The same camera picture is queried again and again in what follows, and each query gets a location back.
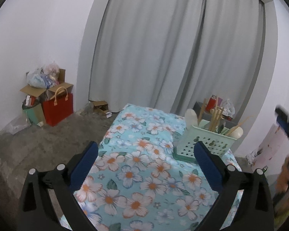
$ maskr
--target silver screw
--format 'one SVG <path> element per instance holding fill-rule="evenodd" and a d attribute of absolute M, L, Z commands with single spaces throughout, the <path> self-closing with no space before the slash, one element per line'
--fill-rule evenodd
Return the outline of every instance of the silver screw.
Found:
<path fill-rule="evenodd" d="M 258 175 L 263 175 L 263 171 L 262 171 L 262 169 L 257 168 L 256 171 L 257 171 L 257 174 L 258 174 Z"/>
<path fill-rule="evenodd" d="M 29 174 L 33 175 L 35 173 L 35 168 L 29 170 Z"/>
<path fill-rule="evenodd" d="M 57 170 L 61 171 L 61 170 L 63 170 L 63 169 L 65 169 L 65 165 L 64 165 L 64 164 L 59 164 L 59 165 L 57 166 Z"/>
<path fill-rule="evenodd" d="M 229 170 L 229 171 L 235 171 L 235 166 L 233 166 L 233 165 L 228 165 L 227 166 L 227 169 Z"/>

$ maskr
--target curtain fold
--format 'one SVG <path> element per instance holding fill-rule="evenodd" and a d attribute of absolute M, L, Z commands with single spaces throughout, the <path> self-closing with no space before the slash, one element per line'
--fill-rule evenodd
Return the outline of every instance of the curtain fold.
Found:
<path fill-rule="evenodd" d="M 211 94 L 239 109 L 259 57 L 259 0 L 109 0 L 90 100 L 184 115 Z"/>

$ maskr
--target green plastic basket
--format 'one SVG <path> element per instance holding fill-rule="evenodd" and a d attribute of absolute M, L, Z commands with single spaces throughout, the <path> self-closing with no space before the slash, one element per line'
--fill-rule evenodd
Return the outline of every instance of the green plastic basket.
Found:
<path fill-rule="evenodd" d="M 224 136 L 229 129 L 224 128 L 221 134 L 214 133 L 201 127 L 208 123 L 202 120 L 199 127 L 191 126 L 189 130 L 185 130 L 176 147 L 173 148 L 173 157 L 176 160 L 196 163 L 194 157 L 194 145 L 198 141 L 202 141 L 208 150 L 219 157 L 222 157 L 233 145 L 236 139 Z"/>

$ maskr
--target tablecloth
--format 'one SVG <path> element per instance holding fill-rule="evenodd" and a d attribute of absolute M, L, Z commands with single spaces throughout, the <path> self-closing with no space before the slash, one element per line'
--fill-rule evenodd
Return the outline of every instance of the tablecloth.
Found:
<path fill-rule="evenodd" d="M 184 118 L 127 104 L 99 145 L 99 156 L 74 193 L 98 231 L 190 231 L 209 211 L 212 191 L 199 165 L 175 160 L 173 135 Z M 229 150 L 222 160 L 239 170 Z M 241 194 L 223 227 L 233 219 Z M 66 218 L 60 220 L 69 229 Z"/>

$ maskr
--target red shopping bag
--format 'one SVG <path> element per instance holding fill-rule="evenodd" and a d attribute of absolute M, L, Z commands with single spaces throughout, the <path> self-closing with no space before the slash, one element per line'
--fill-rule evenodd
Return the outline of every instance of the red shopping bag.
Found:
<path fill-rule="evenodd" d="M 61 88 L 66 90 L 66 96 L 57 100 L 57 92 Z M 73 113 L 73 94 L 68 93 L 65 87 L 59 87 L 56 90 L 55 98 L 43 102 L 42 105 L 47 124 L 56 126 L 59 122 Z"/>

